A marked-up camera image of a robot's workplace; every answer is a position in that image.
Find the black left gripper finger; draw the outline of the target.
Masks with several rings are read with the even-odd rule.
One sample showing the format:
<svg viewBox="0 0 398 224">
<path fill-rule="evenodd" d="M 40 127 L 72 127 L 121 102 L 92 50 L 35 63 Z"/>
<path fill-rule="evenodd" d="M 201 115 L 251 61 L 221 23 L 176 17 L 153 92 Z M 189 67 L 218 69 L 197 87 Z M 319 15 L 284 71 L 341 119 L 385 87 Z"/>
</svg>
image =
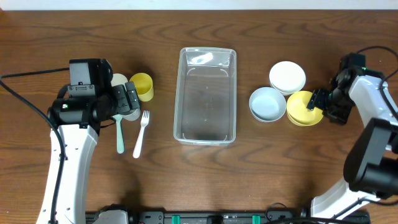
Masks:
<svg viewBox="0 0 398 224">
<path fill-rule="evenodd" d="M 139 109 L 140 102 L 137 95 L 135 84 L 133 82 L 126 82 L 125 87 L 126 87 L 127 99 L 131 107 L 131 110 Z"/>
<path fill-rule="evenodd" d="M 113 93 L 117 101 L 116 114 L 123 114 L 130 111 L 130 105 L 124 85 L 120 84 L 113 86 Z"/>
</svg>

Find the yellow plastic cup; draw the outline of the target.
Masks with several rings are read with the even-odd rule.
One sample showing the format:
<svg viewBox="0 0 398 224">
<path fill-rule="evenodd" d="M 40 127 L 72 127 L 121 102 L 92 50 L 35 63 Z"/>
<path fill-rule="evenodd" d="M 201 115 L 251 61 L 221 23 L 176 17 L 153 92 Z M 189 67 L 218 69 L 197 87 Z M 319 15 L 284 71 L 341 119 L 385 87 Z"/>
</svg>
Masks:
<svg viewBox="0 0 398 224">
<path fill-rule="evenodd" d="M 130 80 L 133 82 L 139 99 L 143 102 L 150 101 L 154 97 L 154 86 L 150 75 L 146 73 L 136 73 Z"/>
</svg>

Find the white plastic cup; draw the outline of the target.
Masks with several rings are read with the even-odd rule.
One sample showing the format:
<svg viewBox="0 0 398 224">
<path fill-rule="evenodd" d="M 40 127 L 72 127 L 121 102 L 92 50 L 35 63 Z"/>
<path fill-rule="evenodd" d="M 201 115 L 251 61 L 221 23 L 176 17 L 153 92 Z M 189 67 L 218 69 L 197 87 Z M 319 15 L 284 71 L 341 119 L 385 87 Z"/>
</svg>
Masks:
<svg viewBox="0 0 398 224">
<path fill-rule="evenodd" d="M 128 82 L 126 76 L 120 73 L 115 73 L 113 75 L 113 79 L 111 80 L 111 86 L 125 85 L 126 82 Z M 141 109 L 138 108 L 129 111 L 127 113 L 124 113 L 121 116 L 128 121 L 135 121 L 140 117 L 140 115 L 141 115 Z"/>
</svg>

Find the white plastic fork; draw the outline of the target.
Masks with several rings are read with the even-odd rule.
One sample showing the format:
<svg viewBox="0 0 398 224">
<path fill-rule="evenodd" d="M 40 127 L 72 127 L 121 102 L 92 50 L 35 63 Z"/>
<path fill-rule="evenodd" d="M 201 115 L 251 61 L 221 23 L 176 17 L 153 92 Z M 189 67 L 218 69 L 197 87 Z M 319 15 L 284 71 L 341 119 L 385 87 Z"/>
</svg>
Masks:
<svg viewBox="0 0 398 224">
<path fill-rule="evenodd" d="M 136 141 L 136 145 L 134 147 L 134 151 L 132 154 L 133 158 L 135 158 L 135 159 L 139 158 L 141 155 L 142 143 L 143 143 L 143 139 L 144 139 L 144 132 L 145 132 L 146 126 L 149 124 L 149 120 L 150 120 L 150 112 L 148 110 L 144 110 L 142 118 L 141 118 L 141 128 L 140 128 L 139 135 L 138 135 L 137 141 Z"/>
</svg>

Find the yellow plastic bowl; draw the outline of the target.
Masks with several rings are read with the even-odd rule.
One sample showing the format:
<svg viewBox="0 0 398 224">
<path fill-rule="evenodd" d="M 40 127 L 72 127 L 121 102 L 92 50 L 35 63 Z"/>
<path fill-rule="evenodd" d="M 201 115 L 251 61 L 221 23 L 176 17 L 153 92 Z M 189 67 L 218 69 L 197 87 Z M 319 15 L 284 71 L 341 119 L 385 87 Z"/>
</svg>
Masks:
<svg viewBox="0 0 398 224">
<path fill-rule="evenodd" d="M 287 115 L 297 126 L 313 126 L 323 119 L 323 111 L 314 108 L 310 110 L 307 105 L 312 97 L 312 92 L 298 91 L 290 95 L 287 100 Z"/>
</svg>

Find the light green plastic spoon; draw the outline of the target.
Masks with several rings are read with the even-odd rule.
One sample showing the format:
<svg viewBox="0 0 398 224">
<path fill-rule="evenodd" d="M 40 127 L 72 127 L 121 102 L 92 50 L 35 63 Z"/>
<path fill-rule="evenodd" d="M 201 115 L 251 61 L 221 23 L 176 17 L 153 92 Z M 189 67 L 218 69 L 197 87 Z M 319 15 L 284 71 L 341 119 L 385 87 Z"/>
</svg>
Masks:
<svg viewBox="0 0 398 224">
<path fill-rule="evenodd" d="M 113 116 L 113 119 L 116 123 L 116 149 L 119 154 L 124 153 L 124 138 L 123 138 L 123 129 L 122 129 L 122 120 L 123 117 L 120 114 L 116 114 Z"/>
</svg>

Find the white plastic bowl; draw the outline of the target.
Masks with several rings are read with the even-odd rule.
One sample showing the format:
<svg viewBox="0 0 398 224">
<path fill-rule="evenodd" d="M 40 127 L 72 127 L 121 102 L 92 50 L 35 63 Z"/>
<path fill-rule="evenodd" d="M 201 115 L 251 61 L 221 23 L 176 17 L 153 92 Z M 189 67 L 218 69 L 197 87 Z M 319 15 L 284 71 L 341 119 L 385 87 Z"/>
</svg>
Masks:
<svg viewBox="0 0 398 224">
<path fill-rule="evenodd" d="M 281 61 L 271 68 L 269 80 L 271 87 L 288 96 L 300 91 L 307 78 L 300 65 L 291 61 Z"/>
</svg>

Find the light blue plastic bowl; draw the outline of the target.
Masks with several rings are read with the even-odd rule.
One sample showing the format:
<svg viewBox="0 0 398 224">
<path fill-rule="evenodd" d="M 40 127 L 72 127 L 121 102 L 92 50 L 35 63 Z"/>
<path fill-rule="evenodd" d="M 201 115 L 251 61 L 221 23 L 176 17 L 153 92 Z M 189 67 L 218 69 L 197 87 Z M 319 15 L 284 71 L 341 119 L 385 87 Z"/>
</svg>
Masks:
<svg viewBox="0 0 398 224">
<path fill-rule="evenodd" d="M 277 121 L 286 112 L 286 99 L 274 88 L 262 87 L 255 90 L 249 98 L 251 114 L 260 122 Z"/>
</svg>

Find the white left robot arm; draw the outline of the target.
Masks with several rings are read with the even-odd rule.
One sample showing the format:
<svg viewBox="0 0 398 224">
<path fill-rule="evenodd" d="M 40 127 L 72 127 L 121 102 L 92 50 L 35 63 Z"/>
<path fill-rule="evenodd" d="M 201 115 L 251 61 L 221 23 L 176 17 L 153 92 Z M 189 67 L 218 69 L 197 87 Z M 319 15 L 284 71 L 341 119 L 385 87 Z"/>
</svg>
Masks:
<svg viewBox="0 0 398 224">
<path fill-rule="evenodd" d="M 116 123 L 116 150 L 125 151 L 122 120 L 137 117 L 139 99 L 132 82 L 113 81 L 103 92 L 95 86 L 69 85 L 69 98 L 59 96 L 49 108 L 55 128 L 44 200 L 37 223 L 85 223 L 91 158 L 101 122 Z"/>
</svg>

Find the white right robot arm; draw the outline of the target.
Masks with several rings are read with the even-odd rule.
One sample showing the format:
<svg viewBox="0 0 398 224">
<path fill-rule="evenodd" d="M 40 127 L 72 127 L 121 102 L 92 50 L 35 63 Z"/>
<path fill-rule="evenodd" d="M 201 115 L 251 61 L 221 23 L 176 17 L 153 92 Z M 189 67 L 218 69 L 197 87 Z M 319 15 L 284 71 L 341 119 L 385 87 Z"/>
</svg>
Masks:
<svg viewBox="0 0 398 224">
<path fill-rule="evenodd" d="M 311 218 L 342 220 L 369 203 L 386 205 L 397 195 L 397 161 L 384 155 L 397 152 L 397 105 L 386 81 L 381 72 L 364 66 L 342 68 L 332 79 L 324 112 L 345 123 L 346 114 L 357 107 L 364 129 L 347 155 L 343 178 L 312 199 Z"/>
</svg>

